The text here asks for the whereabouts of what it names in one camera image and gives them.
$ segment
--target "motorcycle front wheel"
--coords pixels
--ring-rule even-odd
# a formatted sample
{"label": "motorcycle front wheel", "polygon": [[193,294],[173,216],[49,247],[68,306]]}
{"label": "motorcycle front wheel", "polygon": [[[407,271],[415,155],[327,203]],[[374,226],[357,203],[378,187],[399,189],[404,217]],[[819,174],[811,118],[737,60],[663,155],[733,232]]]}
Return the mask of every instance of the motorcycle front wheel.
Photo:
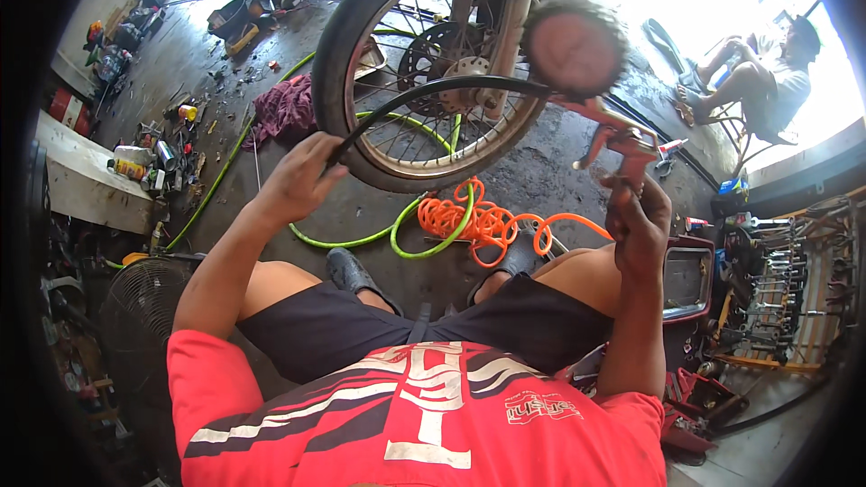
{"label": "motorcycle front wheel", "polygon": [[[401,92],[439,78],[486,74],[504,3],[342,0],[313,63],[319,128],[346,137],[364,116]],[[527,65],[516,64],[514,77],[526,79]],[[544,100],[508,92],[502,116],[491,119],[481,106],[461,100],[459,92],[425,96],[361,135],[344,162],[376,188],[438,190],[505,154],[544,106]]]}

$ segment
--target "orange coiled air hose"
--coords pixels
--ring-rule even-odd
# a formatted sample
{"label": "orange coiled air hose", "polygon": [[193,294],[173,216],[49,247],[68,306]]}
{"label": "orange coiled air hose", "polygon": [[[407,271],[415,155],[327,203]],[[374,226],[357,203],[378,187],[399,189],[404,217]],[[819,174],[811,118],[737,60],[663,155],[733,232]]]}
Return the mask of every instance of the orange coiled air hose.
{"label": "orange coiled air hose", "polygon": [[[511,211],[497,206],[492,201],[484,200],[484,183],[477,177],[463,181],[454,190],[454,200],[456,202],[466,202],[469,199],[468,196],[460,195],[460,190],[464,188],[473,188],[477,194],[477,198],[472,205],[470,220],[457,238],[472,241],[470,245],[472,259],[482,267],[494,267],[502,261],[508,250],[508,246],[517,238],[518,221],[530,220],[539,223],[538,230],[535,232],[535,241],[533,242],[535,253],[539,256],[544,256],[550,251],[551,244],[553,244],[550,224],[555,221],[577,221],[588,225],[592,231],[602,237],[611,241],[613,240],[611,234],[607,233],[607,230],[579,214],[558,212],[546,220],[531,212],[524,212],[514,216]],[[424,198],[418,204],[418,223],[427,232],[435,233],[443,239],[449,237],[460,225],[463,215],[466,214],[466,207],[458,205],[455,201]],[[544,239],[544,246],[539,246],[540,239]],[[502,248],[502,252],[496,258],[496,261],[491,264],[485,264],[478,258],[475,251],[489,244],[498,245]]]}

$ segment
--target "red t-shirt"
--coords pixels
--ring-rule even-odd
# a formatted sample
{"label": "red t-shirt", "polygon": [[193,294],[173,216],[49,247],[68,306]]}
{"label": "red t-shirt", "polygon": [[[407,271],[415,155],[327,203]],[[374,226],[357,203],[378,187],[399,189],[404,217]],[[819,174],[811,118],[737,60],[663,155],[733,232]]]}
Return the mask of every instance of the red t-shirt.
{"label": "red t-shirt", "polygon": [[374,350],[264,402],[238,347],[185,330],[168,373],[186,487],[665,484],[657,398],[593,401],[472,342]]}

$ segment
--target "graphic print on shirt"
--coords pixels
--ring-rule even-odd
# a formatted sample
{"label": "graphic print on shirt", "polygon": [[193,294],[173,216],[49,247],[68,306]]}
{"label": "graphic print on shirt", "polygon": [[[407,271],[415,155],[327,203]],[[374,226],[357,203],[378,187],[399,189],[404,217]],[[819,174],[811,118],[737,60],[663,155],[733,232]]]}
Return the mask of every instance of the graphic print on shirt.
{"label": "graphic print on shirt", "polygon": [[[466,362],[465,387],[461,358]],[[467,395],[486,399],[527,377],[553,379],[510,354],[468,342],[395,346],[281,395],[252,414],[211,422],[189,440],[184,458],[249,450],[257,442],[293,436],[307,440],[304,453],[331,450],[384,433],[388,414],[395,400],[400,400],[420,411],[417,436],[389,437],[383,459],[446,464],[466,470],[472,466],[471,450],[442,444],[442,430],[449,429],[449,413],[463,407]],[[540,416],[582,418],[561,395],[535,392],[508,397],[505,414],[508,423],[514,425]],[[307,439],[309,431],[315,432],[326,415],[335,418],[327,425],[338,426]]]}

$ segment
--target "green hose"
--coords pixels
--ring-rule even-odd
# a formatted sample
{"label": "green hose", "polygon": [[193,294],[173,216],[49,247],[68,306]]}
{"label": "green hose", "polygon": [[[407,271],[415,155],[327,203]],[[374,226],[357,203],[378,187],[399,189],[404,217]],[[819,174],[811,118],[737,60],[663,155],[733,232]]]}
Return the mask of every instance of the green hose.
{"label": "green hose", "polygon": [[[373,31],[373,33],[379,34],[379,35],[410,36],[411,38],[415,38],[414,34],[410,34],[408,32],[403,32],[403,31],[390,30],[390,29]],[[288,70],[286,72],[286,74],[282,78],[280,78],[280,81],[278,81],[277,83],[283,82],[286,79],[288,79],[289,77],[291,77],[292,74],[294,74],[298,69],[301,68],[301,66],[306,64],[314,56],[315,56],[315,51],[310,53],[304,59],[300,60],[300,62],[298,62],[295,66],[293,66],[291,68],[291,70]],[[361,117],[369,115],[370,113],[371,113],[370,111],[364,111],[361,113],[357,113],[356,116],[358,118],[361,118]],[[396,113],[389,113],[387,116],[389,116],[390,118],[404,117],[403,115],[399,115]],[[198,219],[198,216],[202,213],[204,208],[208,205],[208,202],[211,201],[211,197],[213,196],[214,192],[217,190],[217,187],[219,187],[219,184],[222,182],[222,177],[225,176],[225,172],[229,169],[229,166],[231,166],[232,162],[234,161],[235,157],[237,156],[238,150],[240,150],[240,148],[241,148],[241,144],[244,142],[244,139],[247,137],[249,130],[252,128],[254,120],[255,120],[255,113],[253,113],[253,115],[250,116],[246,125],[244,125],[244,129],[241,131],[241,135],[238,138],[237,143],[235,144],[235,147],[232,149],[231,154],[229,155],[229,158],[226,160],[225,164],[222,165],[222,169],[220,170],[219,175],[216,176],[216,179],[214,180],[213,185],[211,185],[211,189],[208,190],[208,193],[204,196],[204,199],[202,200],[201,204],[199,204],[196,211],[192,213],[192,217],[189,218],[189,222],[186,223],[186,225],[184,226],[184,229],[182,229],[180,231],[180,233],[178,233],[178,235],[175,236],[175,238],[172,240],[172,242],[168,244],[168,246],[166,247],[166,251],[170,251],[172,248],[175,247],[175,245],[179,242],[180,238],[184,236],[184,234],[187,232],[187,230],[189,230],[189,227],[192,226],[192,224]],[[428,127],[425,124],[421,124],[416,119],[413,119],[411,117],[404,117],[404,120],[407,123],[411,124],[413,127],[417,127],[417,128],[422,129],[422,131],[424,133],[426,133],[427,135],[433,136],[434,139],[436,139],[436,141],[438,141],[439,144],[441,144],[445,148],[445,150],[448,151],[449,155],[453,154],[455,152],[456,146],[457,146],[457,140],[458,140],[458,137],[460,135],[460,115],[456,115],[456,117],[455,117],[455,127],[454,127],[453,131],[451,132],[451,136],[450,136],[449,140],[446,140],[445,138],[441,137],[436,131],[432,130],[430,127]],[[361,246],[363,244],[372,243],[375,240],[381,239],[384,236],[390,234],[391,235],[391,248],[395,251],[395,253],[398,256],[404,257],[406,259],[421,259],[424,257],[433,256],[434,254],[438,254],[441,251],[445,250],[445,248],[447,248],[451,243],[453,243],[455,241],[455,239],[457,239],[457,237],[460,235],[460,233],[462,233],[463,229],[466,227],[466,224],[470,221],[470,217],[472,214],[472,206],[474,204],[474,188],[468,187],[467,210],[463,214],[463,218],[460,221],[460,224],[457,226],[457,229],[453,233],[451,233],[451,235],[449,235],[449,237],[447,239],[444,239],[441,243],[437,244],[433,248],[431,248],[427,251],[424,251],[422,253],[406,253],[396,243],[396,230],[400,227],[401,224],[403,224],[403,221],[408,216],[410,216],[413,211],[415,211],[417,209],[418,204],[421,203],[421,200],[425,197],[425,195],[426,195],[426,193],[418,196],[417,200],[414,200],[411,203],[409,203],[406,206],[406,209],[404,209],[402,212],[400,212],[399,216],[396,217],[396,220],[393,224],[384,228],[384,230],[382,230],[380,232],[374,233],[373,235],[370,235],[368,237],[364,237],[362,239],[355,239],[353,241],[345,241],[345,242],[341,242],[341,243],[325,243],[322,241],[317,241],[316,239],[309,238],[307,235],[304,235],[304,233],[302,233],[297,228],[297,226],[295,226],[295,224],[289,224],[288,227],[289,227],[289,229],[292,230],[292,232],[301,241],[303,241],[307,244],[310,244],[311,246],[316,246],[319,248],[328,248],[328,249],[337,248],[337,247],[353,248],[356,246]],[[109,267],[114,267],[117,264],[112,264],[106,260],[106,265],[108,265]],[[116,268],[120,269],[122,267],[123,267],[123,265],[117,265]]]}

